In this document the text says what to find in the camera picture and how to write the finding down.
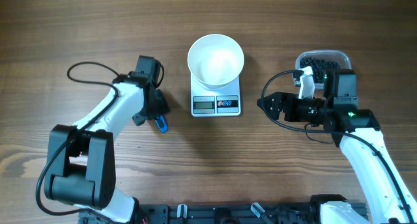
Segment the pink scoop with blue handle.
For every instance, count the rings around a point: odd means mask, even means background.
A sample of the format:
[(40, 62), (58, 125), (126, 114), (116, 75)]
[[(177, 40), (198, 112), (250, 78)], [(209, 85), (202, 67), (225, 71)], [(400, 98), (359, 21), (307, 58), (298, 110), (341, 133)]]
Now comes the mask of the pink scoop with blue handle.
[(168, 131), (168, 125), (163, 115), (156, 117), (154, 121), (162, 133), (166, 133)]

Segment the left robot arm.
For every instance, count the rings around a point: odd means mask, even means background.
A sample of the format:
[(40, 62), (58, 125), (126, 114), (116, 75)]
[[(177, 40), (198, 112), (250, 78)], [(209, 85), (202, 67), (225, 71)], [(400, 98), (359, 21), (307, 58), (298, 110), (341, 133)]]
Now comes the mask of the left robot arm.
[(56, 125), (48, 141), (47, 162), (35, 190), (38, 207), (51, 216), (41, 196), (72, 205), (65, 215), (78, 214), (80, 223), (148, 223), (139, 201), (116, 186), (114, 141), (133, 121), (141, 126), (154, 120), (168, 130), (170, 108), (159, 89), (165, 69), (153, 57), (140, 56), (135, 70), (117, 74), (108, 95), (73, 125)]

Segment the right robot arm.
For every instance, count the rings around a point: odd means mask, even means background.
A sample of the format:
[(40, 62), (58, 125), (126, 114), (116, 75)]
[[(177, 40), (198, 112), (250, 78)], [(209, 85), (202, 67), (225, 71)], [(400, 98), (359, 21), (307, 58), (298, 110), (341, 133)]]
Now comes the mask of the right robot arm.
[(289, 122), (311, 124), (305, 134), (329, 134), (351, 164), (366, 196), (375, 223), (415, 223), (416, 199), (410, 194), (384, 143), (381, 126), (373, 112), (359, 109), (356, 74), (351, 69), (331, 70), (324, 75), (323, 98), (314, 97), (312, 73), (296, 70), (297, 94), (263, 89), (257, 105), (273, 123), (297, 131)]

